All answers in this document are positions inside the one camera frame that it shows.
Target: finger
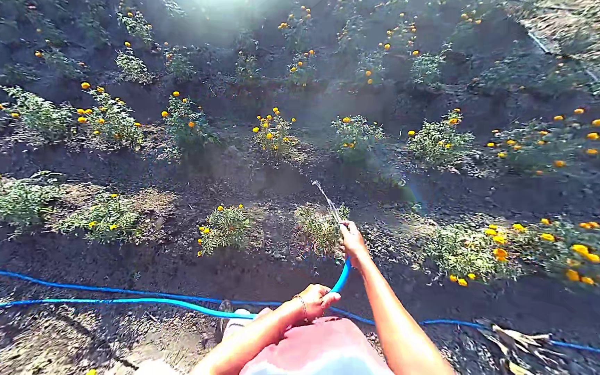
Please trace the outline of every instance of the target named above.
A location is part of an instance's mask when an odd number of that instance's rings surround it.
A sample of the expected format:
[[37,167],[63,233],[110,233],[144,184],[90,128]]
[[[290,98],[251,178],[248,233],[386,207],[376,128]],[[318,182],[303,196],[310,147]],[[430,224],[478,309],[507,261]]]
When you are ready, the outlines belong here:
[[340,299],[341,299],[341,294],[339,294],[337,292],[330,292],[330,293],[324,295],[323,298],[321,298],[321,307],[323,308],[323,310],[325,310],[325,309],[329,308],[330,305],[339,301]]

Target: marigold plant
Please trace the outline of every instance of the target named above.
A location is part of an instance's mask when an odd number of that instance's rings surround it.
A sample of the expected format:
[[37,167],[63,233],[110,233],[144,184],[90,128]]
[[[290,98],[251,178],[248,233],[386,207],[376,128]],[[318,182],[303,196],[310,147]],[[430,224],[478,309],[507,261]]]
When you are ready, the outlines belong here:
[[133,201],[116,193],[99,193],[93,205],[80,208],[55,224],[61,233],[84,233],[84,238],[100,243],[126,242],[139,234],[140,215]]
[[141,85],[152,83],[154,76],[147,70],[145,62],[133,55],[132,48],[117,51],[115,63],[121,71],[121,78],[128,82],[138,82]]
[[472,149],[474,135],[458,132],[460,111],[450,111],[439,122],[423,122],[423,127],[409,137],[412,157],[430,167],[444,169],[462,161]]
[[[349,218],[349,208],[342,204],[337,210],[340,218]],[[341,235],[331,213],[321,210],[318,205],[307,203],[296,208],[294,215],[298,238],[309,243],[312,251],[320,256],[338,251]]]
[[215,249],[227,246],[245,248],[250,227],[251,220],[242,205],[215,208],[205,224],[198,228],[201,233],[199,256],[210,255]]
[[12,235],[18,235],[44,223],[51,203],[63,195],[58,176],[48,171],[23,179],[0,174],[0,227],[8,224],[15,228]]
[[86,92],[99,104],[83,111],[81,115],[92,139],[109,148],[127,145],[136,149],[143,143],[140,124],[131,117],[133,110],[123,100],[113,99],[105,90],[99,88],[93,87]]

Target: soil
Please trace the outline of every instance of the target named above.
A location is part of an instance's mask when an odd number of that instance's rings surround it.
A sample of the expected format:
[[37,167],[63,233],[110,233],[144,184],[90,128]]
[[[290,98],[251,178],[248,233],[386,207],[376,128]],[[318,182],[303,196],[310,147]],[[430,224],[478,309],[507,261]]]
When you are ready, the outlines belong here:
[[[277,21],[285,19],[290,5],[275,6],[265,10],[267,19],[261,20],[262,29],[255,30],[261,46],[257,52],[261,68],[271,77],[281,75],[291,60],[291,54],[279,47],[284,40],[276,29]],[[252,7],[258,9],[263,3],[256,2]],[[157,42],[214,43],[217,53],[229,56],[219,55],[213,65],[198,66],[206,74],[234,66],[229,46],[233,33],[223,30],[206,33],[209,21],[205,19],[197,21],[197,25],[202,25],[200,32],[190,33],[179,28],[177,22],[165,22],[166,11],[161,2],[142,4],[141,9],[155,26]],[[327,19],[331,12],[325,2],[312,7],[315,19],[322,16]],[[459,12],[458,7],[455,14],[446,16],[452,25],[453,18],[459,19]],[[226,13],[212,15],[219,20],[226,18]],[[511,40],[521,40],[523,45],[533,48],[520,25],[505,17],[498,20],[493,29],[502,30],[506,37],[483,39],[480,49],[472,55],[460,53],[459,58],[451,60],[445,68],[446,76],[454,78],[451,84],[466,86],[471,76],[477,74],[472,72],[474,67],[483,70],[491,66],[496,56],[486,56],[484,49],[505,54],[506,44]],[[130,83],[108,85],[113,97],[120,96],[136,110],[138,121],[152,124],[146,128],[151,139],[161,137],[158,114],[165,106],[167,93],[173,90],[188,93],[203,106],[223,140],[221,145],[209,146],[199,157],[169,163],[155,158],[155,145],[146,145],[140,152],[88,148],[76,151],[65,145],[41,149],[19,145],[2,151],[0,146],[0,173],[28,177],[45,169],[65,174],[66,182],[75,184],[71,194],[74,203],[84,200],[84,192],[91,191],[90,186],[94,185],[147,197],[139,205],[153,213],[157,230],[138,245],[103,245],[43,228],[8,240],[9,230],[3,228],[0,269],[53,282],[220,299],[284,301],[310,283],[332,285],[341,271],[334,259],[308,254],[306,244],[298,243],[293,233],[295,207],[308,201],[324,204],[311,185],[312,180],[319,180],[338,205],[345,203],[352,208],[351,219],[363,228],[377,264],[416,320],[473,321],[485,317],[520,332],[548,332],[556,340],[600,348],[600,289],[573,290],[542,276],[491,285],[473,283],[467,288],[444,284],[427,271],[433,265],[410,261],[413,259],[410,245],[392,243],[386,235],[404,228],[396,212],[414,203],[421,203],[427,217],[438,222],[455,222],[464,215],[479,212],[534,222],[554,214],[564,214],[576,221],[600,219],[598,164],[590,165],[589,175],[579,179],[560,175],[538,178],[504,175],[488,180],[464,174],[404,170],[407,184],[391,188],[373,183],[369,175],[344,167],[331,157],[300,169],[286,164],[271,165],[249,148],[248,140],[255,116],[267,113],[274,106],[297,117],[303,140],[313,141],[321,148],[321,142],[325,142],[330,132],[330,119],[344,114],[377,119],[391,135],[391,142],[400,143],[404,137],[397,135],[403,135],[411,124],[416,126],[424,119],[433,121],[459,106],[465,114],[463,129],[474,132],[477,141],[485,142],[492,129],[505,128],[513,120],[549,118],[556,113],[569,113],[578,106],[588,108],[590,115],[600,118],[600,99],[581,92],[557,98],[534,93],[486,95],[470,90],[428,95],[409,89],[401,80],[366,88],[358,95],[333,90],[331,81],[340,80],[334,74],[341,65],[329,59],[336,41],[325,35],[340,30],[340,25],[335,26],[337,23],[317,22],[317,35],[322,35],[315,41],[320,46],[316,47],[319,71],[325,75],[305,92],[290,93],[270,84],[251,90],[248,96],[238,94],[241,91],[237,90],[215,95],[204,82],[176,85],[164,79],[149,87]],[[106,29],[113,43],[125,40],[125,31],[116,25],[110,24]],[[436,45],[451,32],[452,29],[437,30],[436,35],[428,36],[425,41],[420,38],[419,43]],[[112,59],[104,57],[113,55],[113,51],[95,51],[90,45],[83,49],[80,58],[90,66],[100,67],[91,81],[115,70]],[[28,53],[29,46],[0,44],[0,60],[15,61],[15,56],[21,56],[23,51]],[[56,77],[44,75],[25,89],[57,102],[66,100],[74,106],[89,106],[78,90],[68,89],[78,87],[78,82],[63,80],[56,84],[54,80]],[[155,197],[161,197],[157,199],[158,205],[149,202]],[[255,249],[250,252],[225,249],[210,257],[198,257],[198,225],[215,206],[239,203],[256,208],[259,215]],[[356,272],[342,296],[338,308],[371,318]],[[112,294],[53,289],[0,277],[0,302],[112,297]],[[248,308],[255,311],[262,306]],[[215,344],[216,324],[216,319],[194,311],[158,305],[38,305],[0,310],[0,374],[84,374],[92,368],[100,374],[132,374],[138,364],[148,359],[163,359],[187,372]],[[361,325],[361,328],[375,344],[373,327]],[[428,326],[426,332],[460,374],[500,373],[501,353],[477,331],[459,326]],[[574,350],[560,352],[567,356],[561,360],[564,371],[600,374],[600,356]],[[538,374],[556,373],[537,363],[533,369]]]

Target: yellow marigold flower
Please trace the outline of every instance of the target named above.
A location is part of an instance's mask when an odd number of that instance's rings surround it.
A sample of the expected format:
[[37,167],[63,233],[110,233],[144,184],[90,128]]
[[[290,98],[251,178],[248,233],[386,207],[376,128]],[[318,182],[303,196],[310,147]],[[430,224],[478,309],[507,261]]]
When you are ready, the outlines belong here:
[[598,256],[597,254],[583,254],[587,259],[589,259],[589,261],[591,261],[592,263],[600,263],[600,256]]
[[551,235],[550,233],[543,233],[543,234],[541,234],[541,238],[543,238],[546,241],[550,241],[550,242],[554,242],[555,241],[554,235]]
[[571,246],[571,250],[573,250],[579,254],[582,254],[582,255],[587,255],[589,253],[589,249],[587,248],[587,246],[581,245],[580,243],[574,243]]
[[568,277],[568,279],[571,280],[571,281],[578,281],[578,280],[580,280],[580,275],[574,269],[567,269],[567,271],[566,271],[566,277]]

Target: person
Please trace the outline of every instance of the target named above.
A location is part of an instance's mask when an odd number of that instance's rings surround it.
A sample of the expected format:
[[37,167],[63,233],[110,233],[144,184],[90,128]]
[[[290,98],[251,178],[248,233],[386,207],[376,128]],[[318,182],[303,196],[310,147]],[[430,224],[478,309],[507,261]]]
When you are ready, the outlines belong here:
[[454,374],[379,272],[355,224],[344,221],[339,229],[365,283],[385,362],[353,322],[321,317],[340,295],[312,284],[274,311],[230,319],[221,342],[191,375]]

